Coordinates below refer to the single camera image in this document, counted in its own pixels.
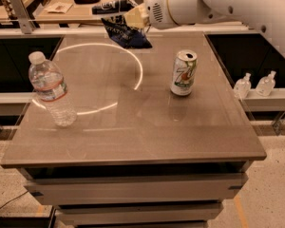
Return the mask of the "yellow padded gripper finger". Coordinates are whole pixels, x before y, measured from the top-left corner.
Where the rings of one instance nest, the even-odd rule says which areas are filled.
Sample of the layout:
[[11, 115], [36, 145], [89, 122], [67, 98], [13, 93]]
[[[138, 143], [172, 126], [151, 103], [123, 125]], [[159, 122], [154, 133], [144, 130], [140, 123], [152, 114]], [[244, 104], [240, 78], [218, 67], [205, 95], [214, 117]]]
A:
[[124, 15], [124, 20], [129, 27], [143, 29], [149, 24], [149, 15], [145, 4], [140, 4]]

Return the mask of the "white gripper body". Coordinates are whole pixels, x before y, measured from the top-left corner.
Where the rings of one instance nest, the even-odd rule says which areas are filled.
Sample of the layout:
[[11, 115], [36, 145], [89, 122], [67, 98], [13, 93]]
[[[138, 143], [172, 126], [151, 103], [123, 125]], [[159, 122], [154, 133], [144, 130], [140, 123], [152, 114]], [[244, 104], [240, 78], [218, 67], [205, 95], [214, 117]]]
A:
[[146, 0], [149, 22], [156, 29], [208, 23], [213, 12], [202, 0]]

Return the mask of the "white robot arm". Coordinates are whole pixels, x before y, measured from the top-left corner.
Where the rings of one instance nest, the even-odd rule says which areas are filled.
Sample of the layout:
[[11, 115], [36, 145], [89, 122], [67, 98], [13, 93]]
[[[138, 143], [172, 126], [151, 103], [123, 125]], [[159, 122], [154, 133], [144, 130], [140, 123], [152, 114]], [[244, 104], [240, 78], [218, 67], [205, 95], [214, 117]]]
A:
[[139, 29], [239, 21], [285, 58], [285, 0], [146, 0], [124, 17], [128, 26]]

